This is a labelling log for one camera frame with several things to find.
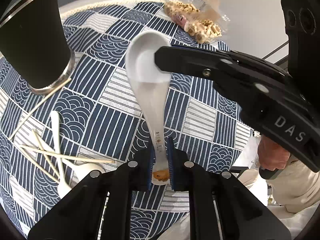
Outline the white forearm sleeve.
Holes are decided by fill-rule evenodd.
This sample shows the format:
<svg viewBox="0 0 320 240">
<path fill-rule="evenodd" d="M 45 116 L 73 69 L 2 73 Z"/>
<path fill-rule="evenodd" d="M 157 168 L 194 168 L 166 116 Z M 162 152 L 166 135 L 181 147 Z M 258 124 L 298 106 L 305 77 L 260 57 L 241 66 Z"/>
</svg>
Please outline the white forearm sleeve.
<svg viewBox="0 0 320 240">
<path fill-rule="evenodd" d="M 298 213 L 319 202 L 319 172 L 311 171 L 299 160 L 288 164 L 267 183 L 272 187 L 274 200 L 287 212 Z"/>
</svg>

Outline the right hand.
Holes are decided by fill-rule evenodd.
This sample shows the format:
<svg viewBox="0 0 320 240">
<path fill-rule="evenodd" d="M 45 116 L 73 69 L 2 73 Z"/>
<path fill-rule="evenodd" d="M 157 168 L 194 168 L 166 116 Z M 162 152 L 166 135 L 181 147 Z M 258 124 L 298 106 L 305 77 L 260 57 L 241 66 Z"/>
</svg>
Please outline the right hand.
<svg viewBox="0 0 320 240">
<path fill-rule="evenodd" d="M 290 158 L 290 153 L 263 135 L 258 146 L 258 157 L 261 168 L 270 171 L 283 170 Z"/>
</svg>

